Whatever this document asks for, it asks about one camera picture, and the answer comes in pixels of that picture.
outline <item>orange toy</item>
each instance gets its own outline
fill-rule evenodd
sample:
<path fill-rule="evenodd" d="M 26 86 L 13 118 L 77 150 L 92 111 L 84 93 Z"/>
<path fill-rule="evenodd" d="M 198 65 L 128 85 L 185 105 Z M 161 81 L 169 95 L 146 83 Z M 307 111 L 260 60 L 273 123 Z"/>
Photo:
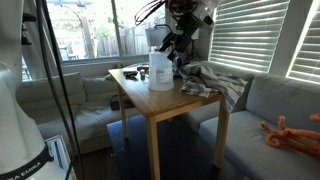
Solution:
<path fill-rule="evenodd" d="M 320 113 L 311 115 L 310 119 L 320 122 Z M 268 132 L 266 143 L 269 146 L 280 148 L 281 143 L 285 143 L 301 152 L 320 157 L 320 133 L 287 128 L 284 116 L 279 116 L 278 118 L 277 131 L 271 131 L 264 121 L 261 122 L 261 126 Z"/>

